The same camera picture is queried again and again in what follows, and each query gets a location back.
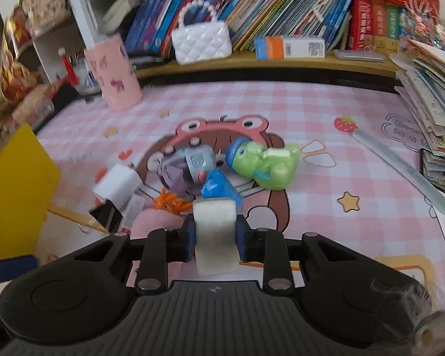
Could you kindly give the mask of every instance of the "barcode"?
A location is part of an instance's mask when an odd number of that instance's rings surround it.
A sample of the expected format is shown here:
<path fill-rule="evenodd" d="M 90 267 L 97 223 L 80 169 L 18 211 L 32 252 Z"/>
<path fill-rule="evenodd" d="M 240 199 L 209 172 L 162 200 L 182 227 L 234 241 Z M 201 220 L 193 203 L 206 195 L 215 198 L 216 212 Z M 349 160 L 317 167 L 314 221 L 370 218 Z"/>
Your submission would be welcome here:
<path fill-rule="evenodd" d="M 308 44 L 308 52 L 310 56 L 322 56 L 323 45 L 320 42 L 311 42 Z"/>

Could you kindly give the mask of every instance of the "blue cap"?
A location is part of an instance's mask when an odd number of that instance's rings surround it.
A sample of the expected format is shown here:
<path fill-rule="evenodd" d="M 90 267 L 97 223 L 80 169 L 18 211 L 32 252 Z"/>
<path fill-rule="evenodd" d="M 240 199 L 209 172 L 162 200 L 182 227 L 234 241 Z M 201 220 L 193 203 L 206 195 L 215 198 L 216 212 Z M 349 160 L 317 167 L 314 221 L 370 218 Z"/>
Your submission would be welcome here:
<path fill-rule="evenodd" d="M 240 138 L 237 138 L 234 140 L 226 151 L 226 163 L 229 169 L 233 170 L 232 164 L 234 163 L 234 158 L 236 157 L 237 150 L 239 150 L 239 147 L 244 142 L 250 142 L 249 138 L 246 138 L 245 136 L 241 136 Z"/>

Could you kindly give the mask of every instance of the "white handbag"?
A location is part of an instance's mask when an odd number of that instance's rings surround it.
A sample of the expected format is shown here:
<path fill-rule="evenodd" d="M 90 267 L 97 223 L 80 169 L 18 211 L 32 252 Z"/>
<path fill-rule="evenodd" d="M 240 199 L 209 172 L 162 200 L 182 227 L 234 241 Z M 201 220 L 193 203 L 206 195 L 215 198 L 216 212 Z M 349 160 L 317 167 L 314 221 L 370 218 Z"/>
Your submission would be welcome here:
<path fill-rule="evenodd" d="M 184 25 L 184 16 L 192 7 L 205 7 L 211 15 L 210 23 Z M 171 32 L 171 39 L 179 64 L 220 59 L 230 56 L 229 29 L 223 21 L 218 21 L 214 7 L 204 0 L 193 0 L 181 9 L 178 16 L 178 28 Z"/>

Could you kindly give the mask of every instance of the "green frog toy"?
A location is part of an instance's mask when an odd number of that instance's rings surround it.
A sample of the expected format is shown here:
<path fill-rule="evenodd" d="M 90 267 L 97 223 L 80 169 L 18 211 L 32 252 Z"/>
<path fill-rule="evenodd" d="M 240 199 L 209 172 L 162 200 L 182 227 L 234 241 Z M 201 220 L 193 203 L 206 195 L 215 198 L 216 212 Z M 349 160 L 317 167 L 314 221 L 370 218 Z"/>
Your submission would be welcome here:
<path fill-rule="evenodd" d="M 297 171 L 300 149 L 295 144 L 267 148 L 242 137 L 226 152 L 228 167 L 247 179 L 254 179 L 268 190 L 285 190 Z"/>

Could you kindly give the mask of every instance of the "yellow folder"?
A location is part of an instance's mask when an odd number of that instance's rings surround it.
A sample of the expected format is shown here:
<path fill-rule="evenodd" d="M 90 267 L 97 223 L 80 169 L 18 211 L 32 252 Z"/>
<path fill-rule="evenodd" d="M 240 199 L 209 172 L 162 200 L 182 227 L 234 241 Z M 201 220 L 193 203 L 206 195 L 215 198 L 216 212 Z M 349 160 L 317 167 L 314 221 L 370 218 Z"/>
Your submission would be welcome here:
<path fill-rule="evenodd" d="M 0 152 L 0 260 L 33 254 L 59 178 L 24 124 Z"/>

